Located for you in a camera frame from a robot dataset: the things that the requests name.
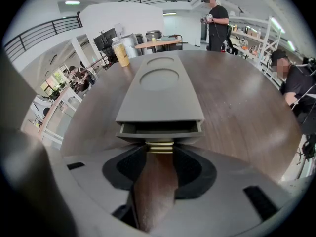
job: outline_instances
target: shelf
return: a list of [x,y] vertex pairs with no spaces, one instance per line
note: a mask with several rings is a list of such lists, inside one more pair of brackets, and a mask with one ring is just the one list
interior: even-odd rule
[[257,61],[257,60],[258,60],[258,57],[255,56],[255,55],[253,55],[253,54],[251,54],[251,53],[249,52],[249,50],[243,50],[240,46],[236,46],[236,45],[233,45],[233,47],[236,48],[237,50],[239,50],[240,52],[245,53],[246,55],[249,56],[249,58],[253,59],[254,61]]
[[257,41],[257,42],[264,43],[264,40],[263,40],[263,39],[254,37],[254,36],[249,35],[249,34],[246,34],[246,33],[244,33],[244,32],[232,31],[232,34],[237,34],[237,35],[245,36],[245,37],[250,38],[250,39],[252,39],[252,40],[255,40],[255,41]]
[[258,18],[247,18],[247,17],[237,17],[237,16],[230,16],[229,19],[240,19],[240,20],[247,20],[247,21],[256,21],[263,24],[268,24],[269,22],[267,20],[262,20]]

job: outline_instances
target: person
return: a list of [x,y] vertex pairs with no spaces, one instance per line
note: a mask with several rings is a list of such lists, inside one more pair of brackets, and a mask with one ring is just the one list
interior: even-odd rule
[[316,132],[316,99],[306,96],[305,93],[310,90],[310,94],[316,94],[316,86],[313,86],[316,83],[315,77],[309,76],[311,71],[307,67],[298,68],[292,64],[285,51],[280,49],[271,54],[271,62],[272,69],[278,77],[286,79],[280,91],[288,105],[293,106],[299,100],[293,112],[302,133],[314,134]]
[[202,0],[202,2],[208,3],[211,8],[205,20],[205,23],[209,24],[208,50],[220,52],[227,35],[228,13],[223,6],[217,4],[216,0]]
[[76,68],[75,66],[69,67],[69,72],[73,75],[79,78],[80,80],[80,91],[85,91],[89,88],[89,83],[91,85],[94,85],[94,81],[92,80],[91,76],[88,74],[88,71],[85,71],[84,73],[81,73],[79,71],[79,68]]

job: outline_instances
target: trash bin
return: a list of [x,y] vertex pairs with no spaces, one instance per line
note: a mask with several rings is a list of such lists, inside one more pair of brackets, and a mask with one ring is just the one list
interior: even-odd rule
[[136,35],[138,44],[144,43],[142,34],[135,34],[135,35]]

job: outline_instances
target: round table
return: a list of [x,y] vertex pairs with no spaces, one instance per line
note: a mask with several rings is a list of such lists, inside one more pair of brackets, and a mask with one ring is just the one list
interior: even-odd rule
[[[279,181],[298,148],[301,132],[283,96],[253,65],[234,55],[172,51],[181,59],[196,91],[205,136],[194,144],[249,162]],[[161,54],[150,54],[153,58]],[[128,145],[115,136],[125,94],[144,57],[102,71],[75,112],[61,146],[63,156]],[[177,175],[171,154],[148,154],[133,189],[139,229],[150,231],[174,205]]]

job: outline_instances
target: tv screen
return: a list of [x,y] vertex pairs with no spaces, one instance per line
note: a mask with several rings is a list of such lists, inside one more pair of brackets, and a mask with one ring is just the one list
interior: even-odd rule
[[112,28],[105,33],[99,35],[94,39],[94,43],[96,44],[99,51],[101,51],[105,46],[112,45],[113,41],[112,39],[116,37],[117,34],[115,32],[115,29]]

